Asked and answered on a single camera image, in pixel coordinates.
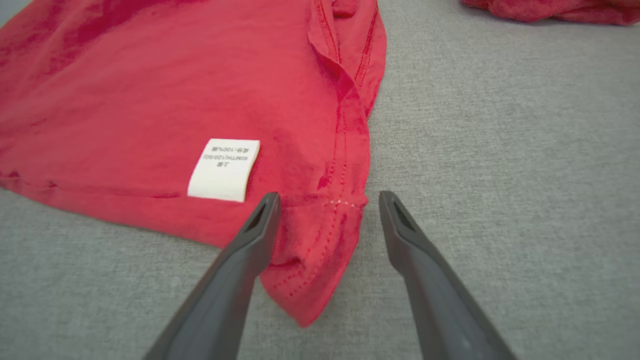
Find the red cloth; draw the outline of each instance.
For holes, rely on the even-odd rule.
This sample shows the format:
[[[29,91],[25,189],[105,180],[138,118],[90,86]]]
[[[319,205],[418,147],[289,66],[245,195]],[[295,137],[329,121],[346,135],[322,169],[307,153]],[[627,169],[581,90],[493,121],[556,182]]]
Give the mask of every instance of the red cloth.
[[[462,3],[523,22],[549,17],[614,25],[640,21],[640,0],[462,0]]]
[[[262,283],[307,326],[358,240],[385,48],[375,0],[34,0],[0,30],[0,185],[218,247],[277,191]],[[246,202],[186,196],[210,138],[260,140]]]

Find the red stitching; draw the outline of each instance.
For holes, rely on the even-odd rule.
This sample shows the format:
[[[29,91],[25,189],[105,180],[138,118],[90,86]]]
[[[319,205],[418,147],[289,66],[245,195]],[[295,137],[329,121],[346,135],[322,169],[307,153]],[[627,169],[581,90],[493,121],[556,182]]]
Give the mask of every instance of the red stitching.
[[[369,62],[371,61],[371,47],[373,43],[373,36],[376,33],[376,21],[378,20],[378,5],[376,5],[376,11],[373,13],[373,20],[371,21],[371,25],[369,26],[369,33],[367,34],[367,42],[365,43],[364,50],[362,52],[363,56],[360,59],[360,64],[358,65],[358,71],[356,71],[356,78],[354,79],[355,83],[358,82],[358,76],[360,75],[360,71],[364,70],[362,76],[360,77],[360,84],[358,88],[362,88],[362,83],[364,82],[364,77],[367,75],[367,70],[369,70]],[[367,59],[367,65],[362,67],[362,64]]]
[[[326,16],[324,16],[324,6],[322,5],[322,0],[316,1],[316,10],[320,11],[320,16],[319,16],[320,28],[322,29],[322,32],[324,35],[324,41],[327,42],[327,45],[333,51],[333,56],[340,63],[340,56],[338,55],[337,45],[333,40],[333,33],[331,32],[331,27],[329,27],[329,22],[326,20]]]
[[[340,117],[338,118],[339,120],[342,120],[342,134],[344,135],[344,165],[342,166],[342,179],[340,180],[340,196],[338,198],[338,203],[341,204],[342,203],[342,195],[344,194],[344,176],[346,175],[346,171],[347,171],[347,125],[346,125],[346,121],[344,120],[344,112],[342,111],[342,108],[340,108]],[[331,240],[331,237],[333,235],[333,230],[335,229],[335,222],[336,219],[338,218],[338,206],[336,204],[336,206],[333,208],[333,220],[331,221],[331,230],[329,230],[329,233],[327,235],[327,242],[329,242]],[[318,240],[320,239],[320,235],[322,234],[322,227],[320,228],[320,230],[318,230],[318,235],[316,236],[316,240],[314,241],[314,245],[318,242]],[[326,254],[326,251],[328,250],[327,246],[324,246],[324,250],[323,253],[321,254],[321,258],[324,257],[324,255]],[[309,255],[309,253],[311,252],[311,247],[309,247],[307,249],[307,253],[305,254],[304,258],[307,257]],[[302,269],[298,270],[298,274],[296,275],[296,277],[300,277],[302,276]],[[290,275],[289,278],[284,279],[282,281],[280,281],[278,284],[275,284],[272,289],[277,289],[278,287],[286,284],[287,282],[289,282],[289,280],[291,280],[291,278],[293,277],[293,275]]]
[[[338,153],[338,136],[336,134],[335,138],[333,138],[333,159],[331,161],[331,167],[329,168],[329,178],[327,179],[328,184],[327,187],[329,187],[332,182],[333,182],[333,171],[335,170],[335,157],[336,154]]]

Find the red shirt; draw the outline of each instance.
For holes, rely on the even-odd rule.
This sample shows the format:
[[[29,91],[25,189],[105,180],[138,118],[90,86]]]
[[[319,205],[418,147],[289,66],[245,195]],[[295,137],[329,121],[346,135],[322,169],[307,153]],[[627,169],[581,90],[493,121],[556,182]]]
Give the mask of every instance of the red shirt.
[[[638,0],[461,0],[492,14],[523,22],[549,17],[593,24],[632,25],[640,21]]]
[[[0,185],[219,247],[279,192],[262,283],[307,326],[358,240],[385,47],[375,0],[35,0],[0,30]],[[245,202],[187,196],[210,138],[260,140]]]

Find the gray upholstery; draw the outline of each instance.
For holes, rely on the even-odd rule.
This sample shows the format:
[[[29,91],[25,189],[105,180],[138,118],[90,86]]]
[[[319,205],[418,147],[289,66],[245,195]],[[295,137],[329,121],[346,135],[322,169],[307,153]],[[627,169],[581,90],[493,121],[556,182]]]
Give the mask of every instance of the gray upholstery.
[[[420,358],[378,220],[394,190],[521,359],[640,359],[640,27],[518,24],[455,0],[380,12],[360,243],[308,329],[258,282],[239,357]],[[139,359],[218,253],[0,204],[1,359]]]

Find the red t-shirt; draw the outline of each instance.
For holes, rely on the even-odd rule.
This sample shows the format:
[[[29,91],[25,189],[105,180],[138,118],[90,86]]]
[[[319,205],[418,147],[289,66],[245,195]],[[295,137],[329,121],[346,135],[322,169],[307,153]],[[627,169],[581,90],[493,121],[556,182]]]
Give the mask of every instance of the red t-shirt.
[[[593,24],[633,25],[640,21],[638,0],[461,0],[492,14],[522,22],[549,17]]]
[[[262,283],[307,326],[357,243],[385,48],[375,0],[34,0],[0,30],[0,185],[218,247],[279,192]],[[245,202],[187,196],[210,138],[260,140]]]

